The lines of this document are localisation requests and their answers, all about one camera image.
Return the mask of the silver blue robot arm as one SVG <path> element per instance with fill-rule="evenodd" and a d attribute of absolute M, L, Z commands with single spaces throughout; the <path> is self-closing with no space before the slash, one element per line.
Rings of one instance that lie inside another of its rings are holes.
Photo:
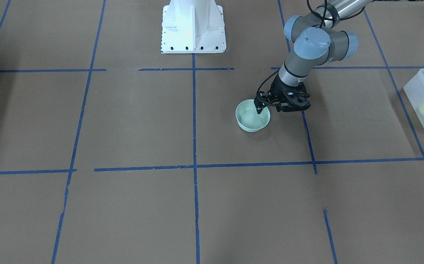
<path fill-rule="evenodd" d="M 257 114 L 266 107 L 277 112 L 307 110 L 311 103 L 304 84 L 316 66 L 341 61 L 353 56 L 359 46 L 357 35 L 336 31 L 339 22 L 359 15 L 369 0 L 326 0 L 305 16 L 294 15 L 284 25 L 284 35 L 293 48 L 279 70 L 269 76 L 267 92 L 257 89 L 254 107 Z"/>

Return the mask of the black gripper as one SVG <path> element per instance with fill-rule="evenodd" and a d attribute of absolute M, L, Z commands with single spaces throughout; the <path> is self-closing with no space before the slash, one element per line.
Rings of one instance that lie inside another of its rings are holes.
<path fill-rule="evenodd" d="M 284 109 L 289 107 L 289 101 L 287 99 L 288 86 L 276 76 L 271 83 L 271 88 L 268 92 L 260 92 L 260 96 L 254 98 L 254 106 L 256 108 L 257 115 L 268 106 L 276 107 L 276 109 Z"/>

